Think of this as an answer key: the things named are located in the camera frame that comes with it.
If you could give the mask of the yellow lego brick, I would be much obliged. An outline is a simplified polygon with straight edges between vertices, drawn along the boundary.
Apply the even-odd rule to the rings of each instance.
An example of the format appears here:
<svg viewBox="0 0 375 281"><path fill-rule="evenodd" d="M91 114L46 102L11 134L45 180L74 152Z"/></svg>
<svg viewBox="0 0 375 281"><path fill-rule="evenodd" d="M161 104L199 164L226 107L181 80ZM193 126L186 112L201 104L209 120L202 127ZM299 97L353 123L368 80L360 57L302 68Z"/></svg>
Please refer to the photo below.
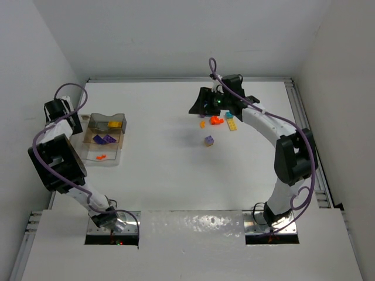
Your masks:
<svg viewBox="0 0 375 281"><path fill-rule="evenodd" d="M121 121L109 121L107 126L109 128L121 128L122 127L122 122Z"/></svg>

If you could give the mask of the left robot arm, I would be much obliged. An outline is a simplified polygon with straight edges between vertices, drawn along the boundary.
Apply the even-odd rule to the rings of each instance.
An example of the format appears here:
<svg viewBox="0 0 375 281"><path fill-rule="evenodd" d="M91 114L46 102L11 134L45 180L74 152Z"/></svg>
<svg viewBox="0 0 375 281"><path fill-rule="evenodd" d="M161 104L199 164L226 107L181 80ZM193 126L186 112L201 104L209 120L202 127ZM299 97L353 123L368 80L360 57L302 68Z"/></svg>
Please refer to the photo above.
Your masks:
<svg viewBox="0 0 375 281"><path fill-rule="evenodd" d="M74 113L67 119L55 123L60 117L73 112L68 96L54 98L44 104L46 127L36 141L36 149L28 149L28 155L43 183L49 191L65 194L79 202L98 228L113 230L118 215L109 199L91 187L85 177L87 170L70 143L72 135L81 133L78 115Z"/></svg>

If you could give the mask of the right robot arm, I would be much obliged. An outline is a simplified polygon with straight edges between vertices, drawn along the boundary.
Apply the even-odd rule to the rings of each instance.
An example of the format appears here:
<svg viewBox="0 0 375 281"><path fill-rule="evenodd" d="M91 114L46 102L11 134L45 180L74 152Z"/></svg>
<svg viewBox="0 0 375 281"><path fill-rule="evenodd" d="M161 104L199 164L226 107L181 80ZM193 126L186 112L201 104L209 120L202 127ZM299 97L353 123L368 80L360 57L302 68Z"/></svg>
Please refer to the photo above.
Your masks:
<svg viewBox="0 0 375 281"><path fill-rule="evenodd" d="M301 183L307 178L315 178L318 165L313 134L307 128L297 128L294 122L270 113L256 97L246 96L241 75L222 77L211 74L210 78L213 86L200 89L189 113L219 116L222 111L227 111L272 144L277 181L263 211L265 223L272 226L298 209L293 200L302 188Z"/></svg>

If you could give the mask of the dark purple base plate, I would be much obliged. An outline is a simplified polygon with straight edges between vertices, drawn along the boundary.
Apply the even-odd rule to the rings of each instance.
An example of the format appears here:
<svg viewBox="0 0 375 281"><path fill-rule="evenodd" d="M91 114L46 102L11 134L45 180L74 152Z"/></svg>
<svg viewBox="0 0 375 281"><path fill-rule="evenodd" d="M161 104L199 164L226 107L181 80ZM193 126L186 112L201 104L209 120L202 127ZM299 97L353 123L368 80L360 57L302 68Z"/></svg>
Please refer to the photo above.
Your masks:
<svg viewBox="0 0 375 281"><path fill-rule="evenodd" d="M116 143L117 140L115 138L113 138L111 135L105 135L103 137L103 140L106 142L106 143Z"/></svg>

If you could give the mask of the dark purple lego plate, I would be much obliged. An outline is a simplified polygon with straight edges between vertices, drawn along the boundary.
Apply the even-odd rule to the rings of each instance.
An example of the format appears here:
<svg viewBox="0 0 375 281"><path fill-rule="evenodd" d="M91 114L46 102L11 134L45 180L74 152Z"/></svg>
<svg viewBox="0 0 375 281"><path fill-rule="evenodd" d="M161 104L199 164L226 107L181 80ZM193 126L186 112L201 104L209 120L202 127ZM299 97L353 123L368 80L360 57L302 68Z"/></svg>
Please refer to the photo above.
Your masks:
<svg viewBox="0 0 375 281"><path fill-rule="evenodd" d="M100 137L99 135L96 135L95 137L93 137L93 141L95 144L98 144L98 145L106 145L107 143L102 139L102 137Z"/></svg>

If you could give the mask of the lavender lego stack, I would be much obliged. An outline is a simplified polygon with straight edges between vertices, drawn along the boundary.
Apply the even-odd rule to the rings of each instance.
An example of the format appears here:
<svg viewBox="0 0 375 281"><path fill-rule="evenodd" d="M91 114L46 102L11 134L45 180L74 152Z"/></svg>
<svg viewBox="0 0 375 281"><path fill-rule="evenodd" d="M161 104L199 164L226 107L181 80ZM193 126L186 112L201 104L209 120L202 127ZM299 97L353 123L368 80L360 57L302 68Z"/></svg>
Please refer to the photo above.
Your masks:
<svg viewBox="0 0 375 281"><path fill-rule="evenodd" d="M214 139L212 138L211 135L209 135L209 136L207 136L207 137L204 138L204 144L206 146L211 146L211 145L214 144Z"/></svg>

